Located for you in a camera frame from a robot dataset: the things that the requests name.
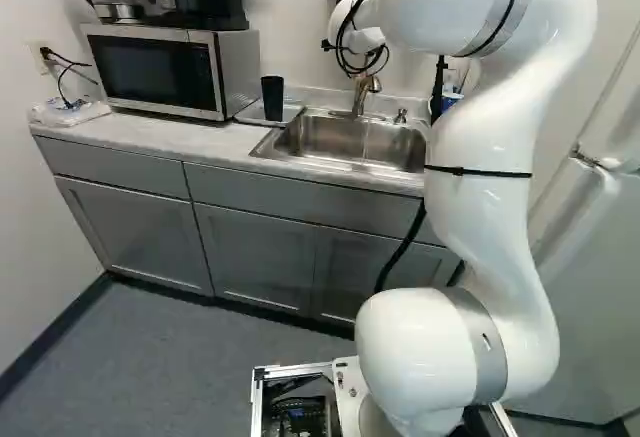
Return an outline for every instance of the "microwave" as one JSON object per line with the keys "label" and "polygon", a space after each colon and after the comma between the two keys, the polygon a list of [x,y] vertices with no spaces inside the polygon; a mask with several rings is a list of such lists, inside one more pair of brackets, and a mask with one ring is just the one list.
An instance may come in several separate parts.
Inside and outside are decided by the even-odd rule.
{"label": "microwave", "polygon": [[257,30],[82,24],[103,97],[125,109],[222,121],[261,96]]}

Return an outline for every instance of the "countertop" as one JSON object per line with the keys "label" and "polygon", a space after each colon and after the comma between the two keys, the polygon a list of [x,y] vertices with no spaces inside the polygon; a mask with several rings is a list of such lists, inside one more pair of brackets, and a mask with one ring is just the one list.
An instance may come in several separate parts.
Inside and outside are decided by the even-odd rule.
{"label": "countertop", "polygon": [[33,135],[181,160],[194,164],[288,177],[345,187],[421,197],[422,174],[389,179],[358,172],[315,168],[251,157],[271,131],[238,123],[199,124],[173,119],[113,113],[68,128],[30,124]]}

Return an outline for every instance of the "refrigerator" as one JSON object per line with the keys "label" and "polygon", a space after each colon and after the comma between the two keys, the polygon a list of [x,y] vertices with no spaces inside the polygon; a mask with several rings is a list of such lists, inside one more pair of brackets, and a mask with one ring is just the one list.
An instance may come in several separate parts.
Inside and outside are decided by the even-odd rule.
{"label": "refrigerator", "polygon": [[507,408],[591,424],[640,410],[637,34],[530,211],[530,245],[558,322],[561,357],[545,388]]}

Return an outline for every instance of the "black tumbler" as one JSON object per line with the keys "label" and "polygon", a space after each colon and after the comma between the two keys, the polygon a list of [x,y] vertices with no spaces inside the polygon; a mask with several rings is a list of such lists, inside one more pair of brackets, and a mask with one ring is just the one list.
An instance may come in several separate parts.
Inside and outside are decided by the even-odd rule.
{"label": "black tumbler", "polygon": [[262,101],[264,115],[272,122],[282,122],[282,108],[284,106],[284,79],[279,75],[266,75],[262,82]]}

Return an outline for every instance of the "stainless steel sink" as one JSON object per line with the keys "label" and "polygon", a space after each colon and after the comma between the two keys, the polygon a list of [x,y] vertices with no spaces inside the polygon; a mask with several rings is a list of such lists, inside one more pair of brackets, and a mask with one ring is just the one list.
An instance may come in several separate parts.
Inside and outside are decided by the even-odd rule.
{"label": "stainless steel sink", "polygon": [[422,134],[404,125],[302,114],[284,130],[274,129],[252,156],[328,169],[415,178],[424,170]]}

